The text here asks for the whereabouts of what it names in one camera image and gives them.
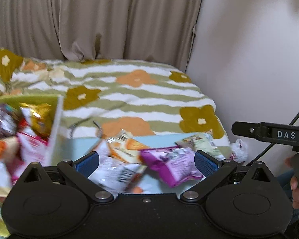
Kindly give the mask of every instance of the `purple snack bag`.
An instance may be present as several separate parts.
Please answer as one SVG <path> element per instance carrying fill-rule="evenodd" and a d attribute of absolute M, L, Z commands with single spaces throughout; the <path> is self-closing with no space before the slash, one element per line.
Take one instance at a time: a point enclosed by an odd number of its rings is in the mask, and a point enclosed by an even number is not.
<path fill-rule="evenodd" d="M 204 177 L 195 166 L 194 156 L 193 150 L 179 146 L 141 150 L 145 164 L 157 171 L 171 188 L 189 179 L 199 180 Z"/>

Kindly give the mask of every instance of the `human hand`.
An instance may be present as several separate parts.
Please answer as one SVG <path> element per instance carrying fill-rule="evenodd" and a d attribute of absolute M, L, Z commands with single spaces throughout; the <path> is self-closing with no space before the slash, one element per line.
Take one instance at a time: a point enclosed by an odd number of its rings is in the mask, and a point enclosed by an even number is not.
<path fill-rule="evenodd" d="M 285 160 L 285 163 L 287 166 L 292 168 L 290 159 L 291 157 L 287 158 Z M 298 180 L 295 176 L 293 176 L 290 180 L 290 187 L 292 189 L 292 198 L 293 198 L 292 207 L 297 209 L 299 208 L 299 188 L 298 188 Z"/>

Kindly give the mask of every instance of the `orange flower pattern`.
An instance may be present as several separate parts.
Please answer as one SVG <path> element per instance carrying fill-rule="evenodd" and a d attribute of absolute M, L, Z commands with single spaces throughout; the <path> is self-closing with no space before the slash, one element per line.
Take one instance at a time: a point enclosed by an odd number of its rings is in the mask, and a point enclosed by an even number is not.
<path fill-rule="evenodd" d="M 40 71 L 46 69 L 45 63 L 35 63 L 31 59 L 24 67 L 20 67 L 21 71 Z"/>
<path fill-rule="evenodd" d="M 144 70 L 135 70 L 127 75 L 117 77 L 116 82 L 127 84 L 134 88 L 140 87 L 142 84 L 157 84 L 157 80 L 152 79 Z"/>
<path fill-rule="evenodd" d="M 116 136 L 121 129 L 131 132 L 133 136 L 152 136 L 155 133 L 150 129 L 150 125 L 138 117 L 122 117 L 116 121 L 102 124 L 105 137 Z"/>
<path fill-rule="evenodd" d="M 22 90 L 21 89 L 13 89 L 10 92 L 5 92 L 5 95 L 21 95 Z"/>

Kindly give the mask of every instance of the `white plastic bag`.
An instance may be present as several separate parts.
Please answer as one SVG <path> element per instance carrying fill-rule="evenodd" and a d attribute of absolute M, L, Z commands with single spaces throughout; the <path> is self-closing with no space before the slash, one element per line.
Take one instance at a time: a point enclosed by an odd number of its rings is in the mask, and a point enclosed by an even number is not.
<path fill-rule="evenodd" d="M 237 139 L 235 143 L 230 145 L 232 154 L 229 159 L 234 160 L 237 163 L 242 163 L 247 160 L 248 146 L 241 139 Z"/>

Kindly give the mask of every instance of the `white wall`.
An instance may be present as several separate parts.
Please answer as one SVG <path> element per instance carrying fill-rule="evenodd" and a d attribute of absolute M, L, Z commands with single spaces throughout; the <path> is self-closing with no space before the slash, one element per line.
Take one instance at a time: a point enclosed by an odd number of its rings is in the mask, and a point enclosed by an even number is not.
<path fill-rule="evenodd" d="M 231 141 L 235 121 L 289 123 L 299 111 L 299 0 L 203 0 L 186 73 L 216 102 Z M 244 140 L 248 160 L 267 146 Z M 261 160 L 278 174 L 291 154 L 275 145 Z"/>

